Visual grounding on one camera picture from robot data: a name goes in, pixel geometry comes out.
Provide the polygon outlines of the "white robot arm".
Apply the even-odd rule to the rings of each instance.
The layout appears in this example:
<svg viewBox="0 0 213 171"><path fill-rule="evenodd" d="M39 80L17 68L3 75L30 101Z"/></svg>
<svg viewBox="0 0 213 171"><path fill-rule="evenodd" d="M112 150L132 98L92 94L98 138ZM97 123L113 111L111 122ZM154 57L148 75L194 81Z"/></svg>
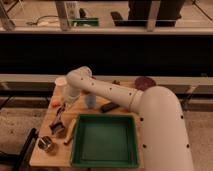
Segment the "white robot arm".
<svg viewBox="0 0 213 171"><path fill-rule="evenodd" d="M194 171L187 128L181 104L168 88L154 86L145 91L92 77L83 66L57 77L64 100L75 103L82 90L112 101L142 119L145 171Z"/></svg>

